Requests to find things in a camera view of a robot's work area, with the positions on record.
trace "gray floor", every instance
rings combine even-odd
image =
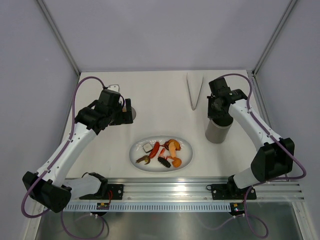
[[[261,217],[268,225],[268,240],[302,240],[298,223],[290,203],[250,203],[251,214]],[[87,213],[65,212],[68,230],[81,238],[90,238],[101,229],[100,220],[81,216]],[[104,218],[109,225],[99,239],[108,240],[256,240],[244,218],[234,219],[219,230],[210,230],[223,223],[226,212],[149,213],[109,212]],[[263,226],[252,221],[259,234]],[[42,217],[36,240],[72,240],[62,229],[60,214],[50,212]]]

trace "gray wall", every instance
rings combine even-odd
[[[17,240],[22,177],[58,146],[77,78],[35,1],[2,0],[0,36],[0,238]]]
[[[299,1],[257,79],[272,126],[293,139],[295,156],[307,170],[301,183],[315,226],[320,223],[319,10],[320,1]]]
[[[252,69],[289,0],[44,0],[81,71]]]

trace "perforated metal strip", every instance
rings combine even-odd
[[[113,202],[108,209],[97,209],[97,202],[70,202],[64,212],[230,212],[224,202]]]

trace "white plate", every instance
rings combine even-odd
[[[165,144],[166,141],[170,139],[175,139],[180,143],[181,150],[176,151],[176,157],[180,158],[182,163],[179,167],[174,167],[171,165],[170,168],[167,168],[163,166],[160,162],[158,162],[158,155],[160,154],[161,150],[163,149],[162,146],[160,146],[158,153],[154,158],[151,159],[151,162],[147,165],[145,165],[145,161],[142,161],[140,163],[136,163],[136,160],[139,158],[143,157],[144,155],[149,155],[149,153],[146,153],[143,149],[143,145],[150,143],[152,147],[155,145],[156,142],[159,142],[160,145]],[[170,156],[170,153],[168,150],[165,150],[164,156]],[[172,171],[177,171],[180,169],[183,169],[186,167],[192,160],[193,156],[193,150],[190,145],[186,140],[175,137],[175,136],[151,136],[147,138],[143,138],[139,141],[137,141],[135,144],[132,145],[130,152],[129,152],[129,157],[130,157],[130,162],[138,169],[146,172],[151,172],[151,173],[166,173],[166,172],[172,172]],[[168,158],[167,159],[170,163],[173,161],[172,159]]]

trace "red chili pepper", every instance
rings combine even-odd
[[[157,141],[157,142],[154,144],[153,149],[152,149],[152,151],[151,151],[150,154],[149,154],[150,159],[154,158],[154,157],[157,155],[157,153],[158,153],[158,151],[159,151],[159,148],[160,148],[160,143]]]

